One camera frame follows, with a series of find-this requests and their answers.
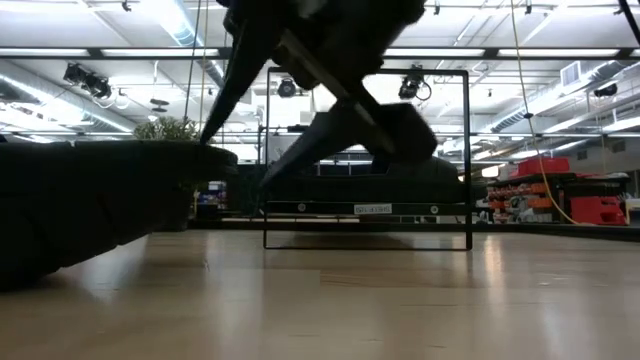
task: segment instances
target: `robotic arm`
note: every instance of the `robotic arm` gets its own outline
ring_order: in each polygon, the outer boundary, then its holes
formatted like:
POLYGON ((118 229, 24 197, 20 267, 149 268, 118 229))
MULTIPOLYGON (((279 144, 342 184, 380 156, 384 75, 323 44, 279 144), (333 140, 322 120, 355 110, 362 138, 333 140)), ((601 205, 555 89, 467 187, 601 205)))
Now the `robotic arm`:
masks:
POLYGON ((376 157, 421 162, 437 142, 410 104, 380 105, 362 85, 376 73, 398 35, 424 13, 424 0, 218 0, 233 36, 225 86, 207 118, 201 143, 222 127, 267 60, 298 86, 324 84, 336 98, 274 164, 263 185, 354 144, 376 157))

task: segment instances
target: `ceiling light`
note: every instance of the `ceiling light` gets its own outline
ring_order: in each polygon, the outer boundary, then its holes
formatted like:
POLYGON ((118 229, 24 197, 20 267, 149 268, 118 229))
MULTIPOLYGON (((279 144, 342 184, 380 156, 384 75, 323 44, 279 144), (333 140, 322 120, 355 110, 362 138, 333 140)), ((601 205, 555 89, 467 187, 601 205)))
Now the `ceiling light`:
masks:
POLYGON ((482 169, 482 177, 494 178, 498 175, 500 175, 500 166, 498 165, 482 169))
POLYGON ((605 126, 604 128, 602 128, 602 131, 613 132, 613 131, 624 130, 624 129, 628 129, 636 126, 640 126, 640 117, 635 117, 627 120, 620 120, 611 125, 605 126))
POLYGON ((25 140, 25 141, 30 141, 30 142, 35 142, 35 143, 39 143, 39 144, 49 144, 52 143, 53 140, 51 139, 47 139, 44 138, 42 136, 38 136, 38 135, 31 135, 31 136, 20 136, 20 135, 13 135, 13 137, 21 139, 21 140, 25 140))
POLYGON ((481 153, 477 153, 477 154, 475 154, 475 155, 473 156, 473 159, 474 159, 474 160, 481 160, 481 159, 484 159, 484 158, 488 158, 488 157, 489 157, 489 156, 491 156, 491 155, 493 155, 493 154, 491 153, 491 151, 487 150, 487 151, 483 151, 483 152, 481 152, 481 153))
POLYGON ((0 56, 89 56, 86 49, 0 48, 0 56))
POLYGON ((218 56, 220 53, 217 49, 193 49, 175 48, 175 49, 104 49, 102 54, 106 57, 190 57, 192 54, 196 57, 202 57, 206 54, 208 57, 218 56))
POLYGON ((563 121, 559 124, 553 125, 552 127, 548 128, 547 130, 545 130, 545 133, 551 133, 551 132, 556 132, 556 131, 560 131, 560 130, 565 130, 568 129, 570 127, 572 127, 573 125, 579 123, 580 120, 578 119, 571 119, 571 120, 567 120, 567 121, 563 121))
POLYGON ((390 48, 384 56, 415 56, 415 57, 481 57, 484 49, 414 49, 390 48))
MULTIPOLYGON (((520 49, 520 56, 545 57, 545 56, 584 56, 601 57, 617 55, 619 49, 520 49)), ((501 49, 498 56, 518 56, 516 49, 501 49)))
MULTIPOLYGON (((545 153, 547 151, 549 151, 549 150, 548 149, 540 149, 540 154, 543 154, 543 153, 545 153)), ((530 158, 530 157, 536 156, 536 155, 538 155, 538 152, 536 150, 526 150, 526 151, 521 151, 519 153, 512 154, 509 157, 514 158, 514 159, 526 159, 526 158, 530 158)))
POLYGON ((567 134, 567 133, 552 133, 552 134, 542 134, 542 137, 546 138, 595 138, 600 137, 600 134, 567 134))
POLYGON ((586 140, 579 140, 579 141, 570 142, 568 144, 564 144, 562 146, 558 146, 557 148, 555 148, 555 151, 562 151, 562 150, 571 149, 572 147, 580 145, 580 144, 583 144, 585 142, 586 142, 586 140))

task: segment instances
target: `rectangular frame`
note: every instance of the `rectangular frame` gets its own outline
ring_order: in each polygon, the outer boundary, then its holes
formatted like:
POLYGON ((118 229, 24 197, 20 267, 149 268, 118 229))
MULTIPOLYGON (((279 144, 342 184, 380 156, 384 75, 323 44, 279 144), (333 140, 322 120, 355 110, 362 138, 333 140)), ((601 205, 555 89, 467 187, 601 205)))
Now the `rectangular frame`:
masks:
MULTIPOLYGON (((271 67, 267 71, 267 84, 271 83, 271 74, 272 73, 286 73, 279 67, 271 67)), ((418 75, 418 76, 451 76, 451 77, 461 77, 462 78, 462 93, 463 93, 463 142, 464 142, 464 189, 465 189, 465 202, 464 204, 412 204, 416 207, 431 207, 431 206, 444 206, 446 209, 454 209, 457 208, 462 210, 462 214, 464 215, 464 233, 465 233, 465 247, 464 248, 402 248, 402 249, 394 249, 394 248, 374 248, 374 247, 364 247, 364 248, 335 248, 335 247, 297 247, 297 246, 270 246, 268 242, 268 218, 269 218, 269 209, 270 202, 267 193, 262 194, 263 199, 263 216, 264 216, 264 228, 263 228, 263 248, 264 249, 288 249, 288 250, 403 250, 403 251, 470 251, 473 249, 473 224, 472 224, 472 213, 474 209, 473 204, 473 194, 471 187, 471 109, 470 109, 470 95, 469 95, 469 73, 465 70, 431 70, 431 69, 380 69, 375 75, 418 75)), ((268 129, 270 127, 270 97, 271 94, 267 91, 267 101, 265 107, 265 117, 266 124, 265 127, 268 129)), ((268 159, 268 147, 269 147, 269 136, 265 137, 265 164, 269 163, 268 159)), ((275 202, 280 205, 284 205, 289 209, 292 209, 294 206, 297 207, 299 203, 305 203, 305 201, 287 201, 287 202, 275 202)), ((326 211, 328 208, 338 208, 335 204, 343 204, 342 208, 346 206, 353 206, 354 203, 331 203, 333 206, 326 205, 318 205, 318 203, 313 204, 312 206, 320 207, 316 211, 326 211)), ((394 206, 402 206, 402 204, 393 204, 394 206)), ((414 215, 433 215, 431 212, 426 212, 424 214, 414 214, 414 215)), ((339 229, 340 223, 333 224, 331 231, 340 231, 339 229)), ((368 224, 362 224, 363 229, 359 229, 359 226, 353 226, 355 224, 350 224, 350 226, 345 227, 345 232, 367 232, 371 231, 367 230, 366 226, 368 224)), ((423 232, 437 232, 437 226, 432 227, 435 230, 423 231, 423 232)), ((291 228, 291 231, 296 231, 296 226, 291 228)), ((413 229, 409 229, 406 226, 398 227, 399 232, 412 232, 413 229)), ((420 228, 416 227, 415 232, 420 232, 420 228)))

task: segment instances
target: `metal stand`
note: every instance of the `metal stand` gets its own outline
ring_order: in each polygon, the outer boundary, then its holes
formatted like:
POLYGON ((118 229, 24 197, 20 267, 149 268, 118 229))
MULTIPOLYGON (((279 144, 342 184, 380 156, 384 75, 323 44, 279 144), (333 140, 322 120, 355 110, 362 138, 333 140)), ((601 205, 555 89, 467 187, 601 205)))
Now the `metal stand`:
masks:
MULTIPOLYGON (((279 68, 269 68, 267 72, 267 84, 271 83, 271 73, 283 72, 279 68)), ((472 224, 472 212, 474 210, 473 193, 471 186, 471 121, 470 121, 470 100, 469 100, 469 74, 464 70, 427 70, 427 69, 381 69, 378 71, 380 75, 407 75, 415 74, 419 76, 455 76, 462 78, 463 85, 463 121, 464 121, 464 204, 440 204, 440 203, 393 203, 390 208, 393 209, 391 214, 393 216, 421 216, 421 215, 464 215, 464 233, 465 233, 465 246, 464 248, 386 248, 386 247, 298 247, 298 246, 273 246, 268 241, 269 231, 269 214, 291 214, 294 216, 304 215, 354 215, 354 209, 356 205, 363 205, 363 203, 349 202, 309 202, 305 199, 300 201, 271 201, 268 193, 263 193, 264 199, 262 211, 264 215, 264 228, 263 228, 263 247, 265 249, 295 249, 295 250, 409 250, 409 251, 469 251, 473 249, 473 224, 472 224)), ((270 93, 267 92, 266 99, 266 128, 270 125, 270 93)), ((269 164, 268 158, 268 146, 269 146, 269 134, 265 138, 265 163, 269 164)), ((302 230, 304 226, 301 223, 291 223, 291 226, 287 230, 298 231, 302 230)), ((438 226, 431 225, 428 227, 420 226, 422 224, 376 224, 376 223, 322 223, 317 224, 319 226, 307 226, 306 230, 313 228, 313 231, 326 232, 437 232, 438 226)))

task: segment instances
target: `potted plant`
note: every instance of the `potted plant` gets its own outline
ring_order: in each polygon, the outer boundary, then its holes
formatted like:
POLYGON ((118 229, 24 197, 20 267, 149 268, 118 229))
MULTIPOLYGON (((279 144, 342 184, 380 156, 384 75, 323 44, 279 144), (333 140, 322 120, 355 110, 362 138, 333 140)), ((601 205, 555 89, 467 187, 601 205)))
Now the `potted plant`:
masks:
MULTIPOLYGON (((161 117, 156 121, 138 125, 133 135, 139 140, 174 140, 197 141, 198 130, 193 122, 181 121, 172 117, 161 117)), ((176 184, 166 194, 166 201, 171 203, 164 224, 158 231, 185 231, 189 223, 191 204, 199 184, 176 184)))

